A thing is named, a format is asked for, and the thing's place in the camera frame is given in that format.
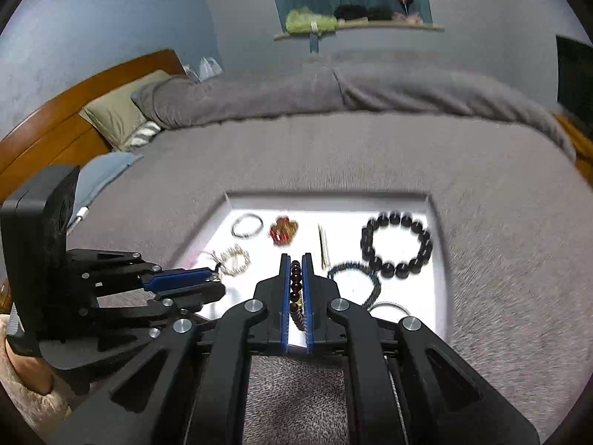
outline black bead bracelet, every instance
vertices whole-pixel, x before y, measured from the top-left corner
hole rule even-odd
[[[383,259],[377,255],[373,246],[373,236],[375,231],[381,227],[388,225],[398,226],[405,229],[410,229],[410,232],[418,236],[420,242],[420,249],[416,257],[410,259],[409,262],[401,262],[398,265],[390,261],[383,262]],[[361,236],[361,251],[364,261],[368,261],[368,267],[372,272],[381,272],[384,278],[392,278],[394,275],[399,279],[407,278],[410,273],[418,274],[422,270],[422,266],[428,264],[432,255],[432,240],[430,231],[424,229],[420,221],[414,221],[410,214],[400,214],[399,212],[391,212],[387,215],[381,212],[378,218],[371,218],[367,222],[366,227],[362,228]]]
[[[295,326],[305,330],[305,320],[302,314],[302,270],[299,261],[291,262],[291,291],[288,295],[291,300],[289,313]]]

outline white tray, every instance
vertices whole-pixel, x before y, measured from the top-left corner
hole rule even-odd
[[[220,318],[227,309],[237,303],[251,299],[256,284],[279,272],[280,257],[288,253],[291,260],[301,261],[305,253],[311,253],[315,274],[326,276],[327,269],[321,269],[318,224],[327,234],[331,265],[344,261],[362,261],[360,250],[361,229],[369,218],[376,218],[380,212],[410,212],[414,219],[422,221],[429,229],[434,241],[430,262],[419,275],[399,280],[396,277],[381,280],[381,294],[377,302],[392,301],[405,307],[410,314],[420,318],[441,339],[447,340],[450,322],[448,263],[444,253],[443,238],[437,213],[431,199],[416,193],[228,193],[221,204],[199,223],[191,240],[174,259],[171,267],[194,269],[214,268],[215,263],[202,250],[221,254],[228,247],[239,244],[249,252],[251,265],[247,271],[235,278],[223,276],[226,296],[220,301],[204,306],[199,315]],[[260,234],[248,240],[234,238],[231,226],[245,213],[259,215],[264,222]],[[278,216],[288,216],[297,221],[298,231],[287,247],[277,247],[269,237],[270,225]],[[254,227],[255,220],[244,221],[247,227]],[[383,260],[398,264],[414,257],[419,249],[415,235],[400,226],[380,228],[375,232],[374,246]],[[335,281],[343,298],[362,304],[372,291],[371,281],[358,271],[342,272]],[[404,313],[392,307],[379,307],[371,314],[398,322]],[[292,320],[289,325],[289,345],[305,346],[305,333],[299,331]]]

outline wooden headboard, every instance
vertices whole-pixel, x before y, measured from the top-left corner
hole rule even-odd
[[[49,164],[84,165],[111,146],[78,115],[93,99],[155,70],[183,74],[173,50],[150,53],[80,82],[44,103],[0,141],[0,203]]]

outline plastic bag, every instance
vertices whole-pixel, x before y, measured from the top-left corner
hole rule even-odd
[[[222,68],[215,59],[213,59],[212,57],[202,57],[202,59],[200,60],[198,74],[200,82],[208,80],[210,77],[214,77],[215,75],[220,75],[221,73]]]
[[[289,33],[316,33],[336,31],[335,16],[315,14],[309,8],[291,10],[286,16],[286,31]]]
[[[194,67],[192,67],[191,65],[184,65],[183,70],[193,82],[200,83],[200,77],[198,77],[198,73],[196,72]]]

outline silver bangle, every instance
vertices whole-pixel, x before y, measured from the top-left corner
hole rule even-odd
[[[254,219],[257,219],[260,222],[260,225],[252,233],[237,234],[235,232],[235,228],[239,224],[241,224],[242,221],[245,218],[254,218]],[[239,218],[237,218],[237,220],[234,223],[232,223],[232,226],[231,226],[231,234],[232,234],[233,237],[236,237],[237,239],[250,239],[252,237],[257,236],[260,232],[262,232],[262,229],[263,229],[263,220],[262,220],[262,218],[260,218],[257,214],[251,214],[251,213],[249,213],[249,214],[243,214],[242,216],[240,216]]]
[[[406,316],[411,316],[410,312],[406,310],[401,304],[393,303],[392,301],[379,301],[378,303],[373,304],[367,311],[370,313],[373,311],[373,309],[378,308],[379,306],[391,306],[392,308],[403,311]]]

